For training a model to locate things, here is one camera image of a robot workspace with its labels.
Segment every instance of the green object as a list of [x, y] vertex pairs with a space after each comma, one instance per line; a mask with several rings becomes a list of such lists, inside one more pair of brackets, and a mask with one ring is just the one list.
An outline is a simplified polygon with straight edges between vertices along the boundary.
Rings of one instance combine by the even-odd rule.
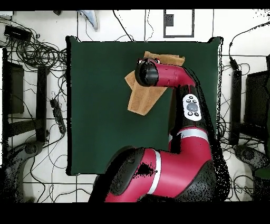
[[131, 89], [125, 76], [145, 51], [185, 56], [205, 95], [216, 128], [218, 47], [222, 38], [199, 42], [71, 42], [71, 175], [101, 174], [122, 147], [168, 148], [172, 89], [145, 116], [127, 110]]
[[255, 176], [258, 178], [270, 180], [270, 166], [256, 170]]

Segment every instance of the black frame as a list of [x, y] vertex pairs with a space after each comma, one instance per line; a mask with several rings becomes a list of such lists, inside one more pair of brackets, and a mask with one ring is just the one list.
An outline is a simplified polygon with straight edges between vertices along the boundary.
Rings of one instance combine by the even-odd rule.
[[194, 26], [195, 26], [195, 10], [192, 10], [192, 30], [191, 35], [166, 35], [166, 26], [173, 26], [173, 15], [167, 14], [166, 10], [163, 10], [163, 38], [193, 38]]
[[[252, 73], [247, 76], [246, 80], [246, 87], [247, 92], [248, 89], [251, 88], [248, 79], [254, 76], [265, 76], [265, 80], [261, 83], [262, 87], [264, 84], [267, 83], [270, 77], [270, 55], [266, 57], [267, 63], [267, 70], [257, 73]], [[229, 126], [229, 145], [238, 145], [239, 142], [239, 135], [240, 133], [248, 135], [250, 137], [259, 139], [261, 141], [267, 141], [268, 139], [268, 131], [266, 126], [266, 120], [263, 122], [264, 124], [258, 124], [252, 121], [251, 116], [256, 116], [256, 114], [250, 114], [250, 100], [246, 99], [245, 102], [245, 115], [244, 115], [244, 122], [240, 123], [240, 113], [241, 113], [241, 87], [242, 87], [242, 77], [239, 76], [237, 71], [234, 71], [232, 75], [232, 87], [231, 93], [232, 98], [230, 100], [230, 122], [231, 125]], [[264, 106], [269, 109], [269, 102], [263, 102]]]
[[[39, 66], [37, 69], [36, 118], [8, 124], [7, 129], [4, 127], [4, 123], [3, 123], [3, 129], [8, 130], [8, 137], [13, 137], [15, 135], [29, 132], [31, 130], [36, 130], [36, 140], [38, 142], [46, 141], [46, 138], [47, 138], [46, 103], [47, 103], [48, 70], [49, 69], [46, 66]], [[3, 80], [5, 80], [6, 82], [5, 85], [10, 86], [11, 79], [9, 77], [6, 77]], [[9, 90], [4, 89], [4, 91], [6, 92], [6, 95], [9, 95], [9, 92], [8, 92]]]

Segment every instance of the power adapter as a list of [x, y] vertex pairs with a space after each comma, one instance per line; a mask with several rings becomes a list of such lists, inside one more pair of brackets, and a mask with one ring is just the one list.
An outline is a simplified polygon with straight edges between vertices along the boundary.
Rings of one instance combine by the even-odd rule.
[[8, 25], [5, 26], [4, 35], [12, 39], [25, 42], [30, 42], [32, 36], [29, 31]]

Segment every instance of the floor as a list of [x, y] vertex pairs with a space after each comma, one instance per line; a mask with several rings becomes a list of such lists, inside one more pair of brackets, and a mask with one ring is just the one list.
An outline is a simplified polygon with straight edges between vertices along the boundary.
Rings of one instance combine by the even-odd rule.
[[[224, 38], [222, 46], [222, 63], [224, 66], [229, 65], [229, 43], [232, 38], [253, 26], [269, 21], [268, 11], [263, 10], [195, 10], [195, 30], [193, 38], [163, 38], [163, 10], [146, 10], [146, 27], [144, 37], [144, 10], [115, 11], [117, 17], [136, 41], [200, 41], [207, 42], [212, 36], [222, 36]], [[167, 10], [167, 14], [174, 14], [174, 27], [179, 29], [170, 29], [168, 35], [190, 35], [190, 16], [182, 10]], [[36, 11], [36, 12], [15, 12], [13, 20], [21, 25], [34, 29], [40, 34], [39, 41], [45, 41], [55, 44], [60, 50], [66, 48], [65, 37], [67, 35], [77, 36], [81, 41], [114, 41], [120, 36], [125, 35], [117, 19], [113, 16], [112, 11], [97, 11], [99, 29], [95, 31], [91, 24], [85, 21], [85, 18], [78, 15], [76, 11], [63, 11], [57, 16], [53, 11]], [[0, 40], [4, 25], [0, 23]], [[254, 31], [238, 36], [231, 47], [231, 55], [234, 55], [237, 63], [248, 63], [250, 66], [249, 73], [266, 70], [265, 57], [270, 54], [270, 29], [268, 26], [258, 28]], [[123, 36], [119, 41], [129, 41], [127, 36]], [[232, 69], [225, 67], [222, 75], [222, 96], [221, 103], [230, 98], [230, 74]], [[242, 65], [243, 74], [248, 72], [248, 66]], [[56, 76], [62, 75], [61, 72], [55, 72]], [[245, 91], [245, 79], [243, 76], [243, 92]], [[35, 117], [35, 94], [36, 75], [31, 72], [25, 73], [24, 84], [24, 101], [27, 104], [31, 114]], [[57, 78], [48, 75], [47, 96], [52, 98], [54, 92], [58, 92], [59, 87]], [[242, 94], [242, 120], [244, 115], [245, 95]], [[66, 118], [66, 104], [64, 96], [59, 98], [62, 103], [63, 117]], [[228, 104], [221, 105], [221, 115], [226, 122], [229, 122]], [[48, 129], [55, 124], [51, 106], [47, 104], [47, 127]], [[13, 115], [13, 122], [22, 119], [29, 119], [27, 110], [22, 115]], [[9, 139], [9, 144], [16, 146], [24, 142], [34, 132], [28, 132]], [[52, 126], [50, 142], [57, 141], [61, 134], [57, 125]], [[45, 192], [39, 202], [87, 202], [89, 193], [92, 191], [92, 184], [95, 175], [67, 176], [65, 167], [67, 154], [67, 136], [57, 144], [49, 146], [43, 150], [35, 159], [33, 166], [33, 175], [45, 184]], [[251, 177], [250, 169], [247, 165], [240, 162], [233, 155], [233, 150], [224, 151], [224, 158], [227, 160], [229, 173], [232, 179], [239, 175]], [[33, 159], [30, 159], [24, 169], [24, 191], [27, 197], [35, 197], [35, 201], [43, 192], [44, 186], [36, 182], [29, 174]], [[235, 180], [236, 191], [231, 190], [227, 201], [247, 201], [250, 200], [248, 194], [252, 192], [253, 183], [247, 177], [239, 177]]]

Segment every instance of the button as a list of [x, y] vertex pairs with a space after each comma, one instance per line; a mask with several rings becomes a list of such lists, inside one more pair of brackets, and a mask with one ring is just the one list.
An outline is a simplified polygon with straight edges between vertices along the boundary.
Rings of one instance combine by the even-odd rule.
[[198, 105], [191, 102], [191, 103], [188, 104], [187, 109], [189, 111], [192, 111], [192, 112], [197, 112], [198, 111]]

